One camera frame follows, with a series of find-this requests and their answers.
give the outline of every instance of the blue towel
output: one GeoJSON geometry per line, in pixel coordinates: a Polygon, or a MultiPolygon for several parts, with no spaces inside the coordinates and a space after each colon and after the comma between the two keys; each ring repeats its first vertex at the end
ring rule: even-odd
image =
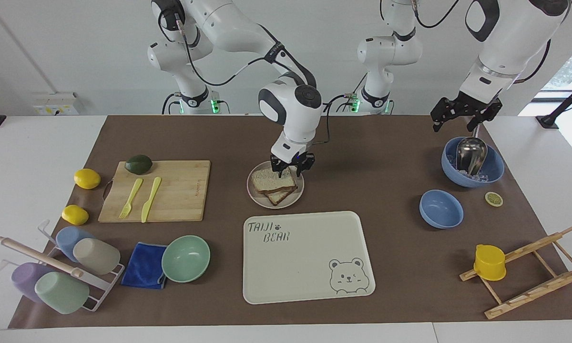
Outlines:
{"type": "Polygon", "coordinates": [[[146,244],[138,242],[121,284],[123,286],[163,289],[165,275],[161,267],[161,258],[167,245],[146,244]]]}

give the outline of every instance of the metal ladle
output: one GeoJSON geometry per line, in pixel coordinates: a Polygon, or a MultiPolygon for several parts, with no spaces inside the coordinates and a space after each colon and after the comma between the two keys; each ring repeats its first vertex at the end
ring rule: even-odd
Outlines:
{"type": "Polygon", "coordinates": [[[456,169],[465,170],[470,176],[479,173],[487,157],[487,144],[477,137],[478,133],[477,127],[474,137],[466,137],[458,144],[456,169]]]}

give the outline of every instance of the window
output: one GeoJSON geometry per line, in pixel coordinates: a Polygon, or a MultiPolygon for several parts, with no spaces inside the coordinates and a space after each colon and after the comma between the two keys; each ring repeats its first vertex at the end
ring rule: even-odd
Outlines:
{"type": "Polygon", "coordinates": [[[560,101],[572,92],[572,57],[559,69],[552,79],[541,89],[534,100],[553,99],[560,101]]]}

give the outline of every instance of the toast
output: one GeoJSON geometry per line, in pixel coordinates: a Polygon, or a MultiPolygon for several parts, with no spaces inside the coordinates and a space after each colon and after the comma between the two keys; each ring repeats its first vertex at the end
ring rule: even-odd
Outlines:
{"type": "Polygon", "coordinates": [[[286,197],[288,197],[292,192],[296,191],[296,186],[294,189],[290,189],[288,191],[277,191],[275,193],[265,194],[265,197],[269,199],[273,206],[277,206],[280,202],[283,202],[286,197]]]}
{"type": "Polygon", "coordinates": [[[261,169],[252,173],[252,183],[254,189],[261,194],[277,193],[279,191],[294,191],[296,189],[295,179],[290,168],[284,169],[282,177],[271,169],[261,169]]]}

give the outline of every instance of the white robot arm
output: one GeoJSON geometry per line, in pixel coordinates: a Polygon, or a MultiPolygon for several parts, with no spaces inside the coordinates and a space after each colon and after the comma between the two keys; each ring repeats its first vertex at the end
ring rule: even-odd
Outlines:
{"type": "MultiPolygon", "coordinates": [[[[157,9],[154,11],[158,18],[170,16],[170,20],[166,20],[166,26],[170,28],[169,32],[166,31],[168,39],[181,45],[184,51],[188,46],[192,55],[190,59],[193,61],[211,52],[208,49],[204,50],[204,45],[201,43],[207,39],[210,45],[221,50],[256,52],[262,59],[275,66],[282,76],[263,87],[258,94],[258,104],[263,115],[284,126],[282,134],[271,148],[271,165],[274,171],[280,173],[288,165],[295,165],[298,174],[310,169],[314,163],[314,155],[308,152],[308,149],[315,137],[322,105],[321,96],[316,90],[316,80],[311,72],[295,60],[267,29],[246,17],[231,0],[182,2],[152,0],[152,2],[157,4],[157,9]],[[197,48],[196,56],[193,56],[194,49],[190,43],[192,37],[198,37],[195,41],[201,45],[197,48]]],[[[160,57],[157,47],[151,49],[155,57],[160,57]]],[[[184,80],[187,87],[190,87],[191,83],[188,81],[191,76],[190,71],[193,70],[189,70],[189,66],[186,65],[189,62],[184,54],[184,61],[174,63],[174,67],[170,68],[170,72],[177,77],[177,80],[178,78],[184,80]],[[183,72],[176,76],[175,70],[183,72]]]]}
{"type": "MultiPolygon", "coordinates": [[[[166,43],[153,43],[147,49],[151,65],[173,75],[180,90],[180,104],[185,113],[212,113],[212,99],[218,98],[218,93],[207,87],[188,64],[190,60],[186,54],[184,38],[176,24],[175,14],[179,11],[177,4],[173,0],[152,0],[151,7],[167,39],[166,43]]],[[[186,22],[184,30],[189,37],[195,37],[188,45],[193,61],[212,52],[214,47],[193,21],[186,22]]]]}
{"type": "Polygon", "coordinates": [[[358,60],[368,69],[367,80],[356,93],[360,100],[358,111],[384,111],[394,81],[387,67],[410,65],[421,57],[421,41],[415,35],[411,0],[386,1],[381,6],[381,13],[393,33],[390,37],[371,37],[358,45],[358,60]]]}
{"type": "Polygon", "coordinates": [[[483,48],[458,97],[442,98],[432,110],[434,131],[461,115],[473,116],[467,125],[470,132],[479,123],[493,120],[502,107],[500,92],[517,80],[569,10],[570,0],[474,0],[466,14],[466,26],[483,42],[483,48]]]}

